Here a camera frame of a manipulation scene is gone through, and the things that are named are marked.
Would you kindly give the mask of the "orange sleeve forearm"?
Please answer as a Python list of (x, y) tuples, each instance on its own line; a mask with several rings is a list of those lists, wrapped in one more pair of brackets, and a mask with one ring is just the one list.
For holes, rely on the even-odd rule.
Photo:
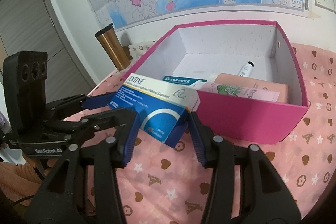
[(26, 163), (18, 165), (1, 162), (1, 190), (11, 201), (34, 196), (42, 183), (42, 179), (35, 171), (39, 161), (30, 158), (25, 160)]

